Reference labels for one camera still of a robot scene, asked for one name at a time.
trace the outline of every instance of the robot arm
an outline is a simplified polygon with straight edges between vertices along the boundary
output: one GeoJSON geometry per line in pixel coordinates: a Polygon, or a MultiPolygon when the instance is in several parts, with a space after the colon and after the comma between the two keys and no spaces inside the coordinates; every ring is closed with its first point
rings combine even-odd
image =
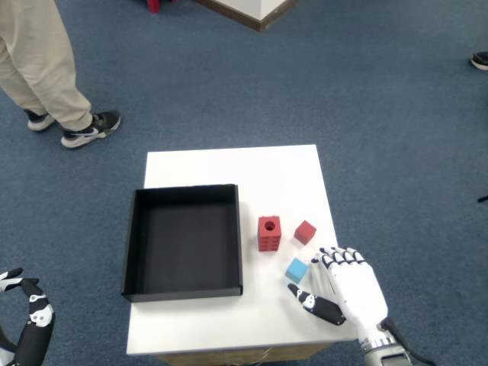
{"type": "Polygon", "coordinates": [[[29,300],[29,319],[14,345],[0,330],[0,366],[41,366],[54,328],[54,310],[46,295],[37,286],[37,279],[17,276],[22,269],[0,274],[0,292],[22,287],[29,300]]]}
{"type": "Polygon", "coordinates": [[[346,320],[358,333],[367,366],[410,366],[411,356],[435,366],[408,349],[403,337],[387,317],[388,307],[373,268],[354,249],[321,249],[312,259],[320,265],[329,280],[333,300],[314,296],[294,284],[288,288],[303,308],[331,324],[340,326],[346,320]]]}

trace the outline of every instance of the red block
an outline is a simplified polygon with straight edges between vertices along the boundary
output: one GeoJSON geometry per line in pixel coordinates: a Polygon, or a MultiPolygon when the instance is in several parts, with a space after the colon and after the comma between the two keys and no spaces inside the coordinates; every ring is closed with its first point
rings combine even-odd
{"type": "Polygon", "coordinates": [[[295,230],[295,238],[305,245],[313,238],[316,231],[317,229],[315,227],[310,225],[307,221],[303,221],[295,230]]]}
{"type": "Polygon", "coordinates": [[[147,6],[152,13],[159,12],[159,0],[147,0],[147,6]]]}
{"type": "Polygon", "coordinates": [[[280,217],[259,217],[258,247],[260,252],[278,250],[281,240],[280,217]]]}

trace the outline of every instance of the black sneaker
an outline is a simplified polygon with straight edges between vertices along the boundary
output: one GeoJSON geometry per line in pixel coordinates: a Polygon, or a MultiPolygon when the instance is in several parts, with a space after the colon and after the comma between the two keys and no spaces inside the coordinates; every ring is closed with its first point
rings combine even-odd
{"type": "Polygon", "coordinates": [[[44,131],[51,124],[56,122],[56,120],[52,118],[49,114],[43,114],[42,116],[39,116],[32,111],[25,110],[24,112],[29,117],[29,122],[27,122],[27,126],[32,131],[36,131],[36,132],[44,131]]]}
{"type": "Polygon", "coordinates": [[[471,55],[471,63],[477,69],[488,71],[488,52],[478,52],[471,55]]]}
{"type": "Polygon", "coordinates": [[[61,144],[68,149],[74,149],[90,143],[95,139],[103,139],[113,133],[120,125],[120,114],[108,111],[93,114],[91,125],[81,131],[63,131],[61,144]]]}

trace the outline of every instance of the white table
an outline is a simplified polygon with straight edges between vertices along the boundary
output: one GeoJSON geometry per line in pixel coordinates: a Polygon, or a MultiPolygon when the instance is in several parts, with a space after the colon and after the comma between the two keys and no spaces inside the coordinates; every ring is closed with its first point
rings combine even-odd
{"type": "MultiPolygon", "coordinates": [[[[303,262],[321,246],[335,246],[336,235],[314,145],[150,152],[145,188],[239,186],[244,294],[133,303],[128,355],[208,352],[235,348],[333,343],[355,338],[347,322],[334,326],[301,308],[287,289],[293,257],[303,262]],[[281,219],[277,252],[258,252],[260,216],[281,219]],[[316,235],[303,246],[294,231],[303,220],[316,235]]],[[[300,286],[327,294],[313,265],[300,286]]]]}

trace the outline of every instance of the blue cube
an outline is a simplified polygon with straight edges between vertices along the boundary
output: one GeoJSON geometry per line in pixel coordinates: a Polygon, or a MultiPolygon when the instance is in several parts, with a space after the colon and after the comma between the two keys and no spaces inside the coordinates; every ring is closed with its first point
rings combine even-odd
{"type": "Polygon", "coordinates": [[[291,264],[288,266],[286,276],[290,278],[295,284],[299,284],[302,281],[303,276],[307,273],[308,265],[301,260],[294,258],[291,264]]]}

